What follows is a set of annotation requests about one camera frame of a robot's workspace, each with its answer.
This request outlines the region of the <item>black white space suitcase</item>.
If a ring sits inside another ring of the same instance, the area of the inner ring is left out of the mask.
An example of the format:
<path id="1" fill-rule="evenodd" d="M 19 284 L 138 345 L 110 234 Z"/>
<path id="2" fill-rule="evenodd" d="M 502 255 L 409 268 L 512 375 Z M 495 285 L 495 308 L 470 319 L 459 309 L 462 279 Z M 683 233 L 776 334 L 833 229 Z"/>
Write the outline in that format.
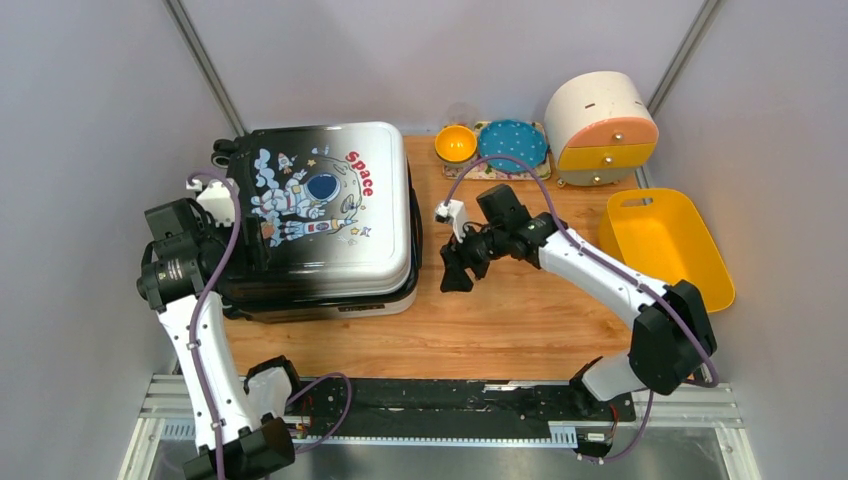
<path id="1" fill-rule="evenodd" d="M 423 225 L 404 139 L 383 121 L 259 129 L 215 141 L 212 163 L 263 219 L 268 269 L 234 255 L 224 313 L 263 323 L 393 315 L 417 293 Z"/>

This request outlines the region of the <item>yellow plastic basket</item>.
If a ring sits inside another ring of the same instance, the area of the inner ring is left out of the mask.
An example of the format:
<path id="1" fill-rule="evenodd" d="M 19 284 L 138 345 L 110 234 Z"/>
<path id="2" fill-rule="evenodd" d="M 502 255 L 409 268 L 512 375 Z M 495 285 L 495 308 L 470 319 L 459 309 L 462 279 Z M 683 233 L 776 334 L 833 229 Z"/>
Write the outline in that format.
<path id="1" fill-rule="evenodd" d="M 600 248 L 627 266 L 669 284 L 694 284 L 710 313 L 727 309 L 736 299 L 708 227 L 680 191 L 649 188 L 613 194 L 598 235 Z"/>

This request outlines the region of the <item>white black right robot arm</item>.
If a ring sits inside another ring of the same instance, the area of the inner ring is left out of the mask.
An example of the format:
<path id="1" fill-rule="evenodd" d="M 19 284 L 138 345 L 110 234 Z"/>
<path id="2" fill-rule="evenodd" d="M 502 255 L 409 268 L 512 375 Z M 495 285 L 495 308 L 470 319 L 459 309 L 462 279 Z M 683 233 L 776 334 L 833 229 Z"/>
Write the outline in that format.
<path id="1" fill-rule="evenodd" d="M 717 349 L 698 288 L 668 284 L 634 270 L 593 246 L 553 211 L 533 216 L 511 187 L 499 184 L 477 198 L 486 219 L 470 221 L 463 202 L 437 204 L 436 221 L 453 233 L 441 247 L 444 292 L 469 292 L 492 261 L 511 257 L 561 277 L 602 303 L 631 332 L 627 350 L 584 365 L 569 381 L 570 404 L 593 419 L 610 401 L 646 390 L 669 395 L 700 367 L 715 369 Z"/>

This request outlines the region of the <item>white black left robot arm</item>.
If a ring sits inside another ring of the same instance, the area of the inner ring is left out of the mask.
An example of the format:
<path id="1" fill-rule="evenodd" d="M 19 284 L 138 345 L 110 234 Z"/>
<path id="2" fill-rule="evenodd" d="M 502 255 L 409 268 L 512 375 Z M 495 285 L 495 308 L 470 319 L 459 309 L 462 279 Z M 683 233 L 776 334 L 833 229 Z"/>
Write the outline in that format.
<path id="1" fill-rule="evenodd" d="M 236 370 L 224 331 L 222 297 L 210 290 L 225 240 L 201 205 L 183 198 L 149 209 L 153 239 L 137 281 L 166 331 L 182 368 L 195 425 L 197 454 L 187 479 L 265 479 L 292 465 L 295 447 L 284 415 L 304 405 L 292 362 L 277 356 Z"/>

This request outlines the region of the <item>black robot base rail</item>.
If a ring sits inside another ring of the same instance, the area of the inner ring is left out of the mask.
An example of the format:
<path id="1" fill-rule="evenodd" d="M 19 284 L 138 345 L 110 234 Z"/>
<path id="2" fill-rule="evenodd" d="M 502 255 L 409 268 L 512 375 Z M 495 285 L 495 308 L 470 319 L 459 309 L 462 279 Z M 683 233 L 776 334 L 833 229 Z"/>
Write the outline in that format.
<path id="1" fill-rule="evenodd" d="M 629 394 L 578 407 L 565 381 L 330 378 L 287 407 L 303 442 L 594 448 L 636 421 Z"/>

